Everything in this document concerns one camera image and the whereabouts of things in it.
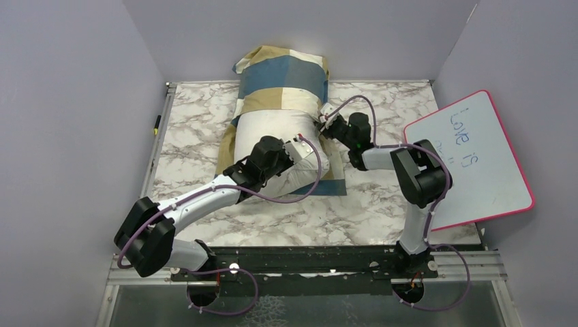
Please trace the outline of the aluminium front rail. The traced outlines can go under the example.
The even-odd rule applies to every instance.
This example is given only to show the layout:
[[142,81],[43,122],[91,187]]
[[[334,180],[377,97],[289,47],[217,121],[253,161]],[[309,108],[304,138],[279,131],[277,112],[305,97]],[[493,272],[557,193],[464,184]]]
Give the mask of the aluminium front rail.
[[385,271],[384,266],[379,268],[366,267],[354,271],[351,268],[328,267],[319,270],[306,269],[298,271],[296,269],[281,269],[273,271],[261,271],[257,268],[250,268],[242,265],[240,260],[232,264],[226,264],[226,272],[219,277],[202,280],[186,274],[183,277],[174,277],[174,268],[162,268],[149,277],[140,277],[134,269],[120,269],[116,262],[112,262],[106,279],[107,286],[124,285],[191,285],[191,286],[216,286],[219,281],[240,281],[245,276],[242,269],[253,274],[258,281],[271,281],[280,277],[304,277],[313,279],[314,277],[351,277],[352,275],[368,274],[375,279],[383,277],[391,280],[392,283],[403,283],[423,281],[426,283],[441,283],[453,281],[507,281],[508,273],[500,254],[497,251],[465,251],[462,253],[463,259],[459,259],[454,253],[435,252],[432,254],[434,264],[427,265],[422,269],[420,277],[415,274],[405,275],[394,274]]

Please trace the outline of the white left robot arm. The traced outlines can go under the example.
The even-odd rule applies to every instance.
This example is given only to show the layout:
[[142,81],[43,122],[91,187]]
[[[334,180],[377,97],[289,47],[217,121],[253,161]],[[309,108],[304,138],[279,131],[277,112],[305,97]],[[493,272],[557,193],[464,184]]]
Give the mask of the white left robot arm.
[[262,137],[251,153],[227,167],[211,182],[180,196],[152,201],[145,196],[130,209],[114,237],[120,259],[140,277],[149,277],[164,267],[185,268],[197,279],[214,271],[212,253],[200,240],[185,242],[175,236],[197,220],[256,195],[274,176],[280,176],[311,155],[301,137],[284,142]]

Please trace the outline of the white pillow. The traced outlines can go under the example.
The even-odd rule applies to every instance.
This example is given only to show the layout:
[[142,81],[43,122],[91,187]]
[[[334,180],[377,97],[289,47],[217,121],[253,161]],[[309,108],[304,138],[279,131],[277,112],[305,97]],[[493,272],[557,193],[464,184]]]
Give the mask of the white pillow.
[[314,119],[299,110],[241,114],[234,133],[232,168],[240,186],[278,198],[315,183],[330,172]]

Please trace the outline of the aluminium table edge rail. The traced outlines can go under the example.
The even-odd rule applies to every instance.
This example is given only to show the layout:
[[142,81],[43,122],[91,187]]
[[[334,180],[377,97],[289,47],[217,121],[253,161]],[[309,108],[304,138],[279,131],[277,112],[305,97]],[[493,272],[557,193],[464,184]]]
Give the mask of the aluminium table edge rail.
[[139,198],[150,196],[151,190],[154,185],[155,174],[157,170],[158,160],[160,153],[162,151],[163,141],[166,135],[166,128],[168,125],[168,120],[170,118],[171,109],[174,103],[175,94],[178,84],[176,82],[166,83],[166,96],[164,100],[164,105],[161,112],[158,115],[162,115],[162,122],[159,127],[158,135],[153,135],[153,144],[151,148],[151,154],[149,156],[147,168],[145,170],[145,176],[142,183],[142,188],[140,191]]

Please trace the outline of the pink framed whiteboard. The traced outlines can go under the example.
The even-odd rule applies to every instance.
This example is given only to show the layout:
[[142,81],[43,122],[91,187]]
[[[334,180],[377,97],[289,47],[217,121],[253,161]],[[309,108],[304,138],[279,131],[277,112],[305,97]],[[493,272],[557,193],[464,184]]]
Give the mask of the pink framed whiteboard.
[[432,230],[522,213],[535,198],[489,91],[477,91],[404,128],[406,141],[430,141],[453,177]]

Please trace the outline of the yellow black marker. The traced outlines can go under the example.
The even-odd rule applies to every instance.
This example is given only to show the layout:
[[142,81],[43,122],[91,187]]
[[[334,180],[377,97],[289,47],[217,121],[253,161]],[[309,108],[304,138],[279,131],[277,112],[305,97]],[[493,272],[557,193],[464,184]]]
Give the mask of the yellow black marker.
[[158,135],[161,122],[162,122],[162,115],[157,115],[156,120],[155,120],[155,124],[153,127],[153,135],[154,136]]

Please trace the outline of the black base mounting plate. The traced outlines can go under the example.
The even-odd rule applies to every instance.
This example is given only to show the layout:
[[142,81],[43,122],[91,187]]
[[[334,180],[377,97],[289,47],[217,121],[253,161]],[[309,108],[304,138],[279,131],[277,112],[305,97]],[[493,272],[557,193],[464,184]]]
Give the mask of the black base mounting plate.
[[[434,264],[432,254],[435,252],[454,253],[450,249],[429,249],[421,255],[410,257],[402,255],[399,245],[365,245],[365,246],[321,246],[321,247],[209,247],[212,253],[206,265],[200,270],[174,268],[174,277],[189,274],[202,280],[219,277],[226,272],[225,265],[241,261],[242,265],[257,268],[259,272],[296,269],[319,270],[337,267],[351,268],[354,271],[362,268],[384,266],[385,271],[394,274],[420,277],[422,269]],[[461,253],[477,251],[479,245],[458,246]],[[186,296],[196,305],[205,306],[217,298],[259,296],[326,296],[326,295],[400,295],[409,302],[418,301],[424,293],[423,281],[410,280],[403,283],[392,283],[391,280],[368,274],[351,277],[280,277],[271,281],[258,281],[250,272],[240,281],[219,281],[216,286],[186,286]]]

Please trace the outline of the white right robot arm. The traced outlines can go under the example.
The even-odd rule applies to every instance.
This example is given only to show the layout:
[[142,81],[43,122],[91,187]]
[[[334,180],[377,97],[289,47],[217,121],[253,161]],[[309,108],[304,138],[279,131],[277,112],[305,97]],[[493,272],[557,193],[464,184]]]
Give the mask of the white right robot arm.
[[322,114],[318,129],[328,139],[348,148],[350,164],[360,171],[392,170],[407,200],[404,229],[399,251],[393,259],[395,272],[410,277],[421,267],[418,255],[429,250],[428,234],[435,208],[452,186],[452,178],[428,140],[401,146],[379,147],[371,140],[371,126],[366,114],[355,112],[348,120],[342,115]]

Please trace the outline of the blue yellow patchwork pillowcase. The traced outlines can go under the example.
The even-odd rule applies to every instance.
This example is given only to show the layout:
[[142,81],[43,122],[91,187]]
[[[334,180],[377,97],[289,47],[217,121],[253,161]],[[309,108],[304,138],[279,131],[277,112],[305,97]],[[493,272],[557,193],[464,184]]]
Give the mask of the blue yellow patchwork pillowcase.
[[239,90],[231,122],[217,154],[215,172],[248,156],[263,136],[283,141],[301,134],[319,154],[269,179],[261,193],[272,198],[306,193],[317,176],[315,196],[347,194],[344,164],[337,145],[320,135],[315,124],[329,96],[329,64],[325,57],[289,48],[263,45],[232,68]]

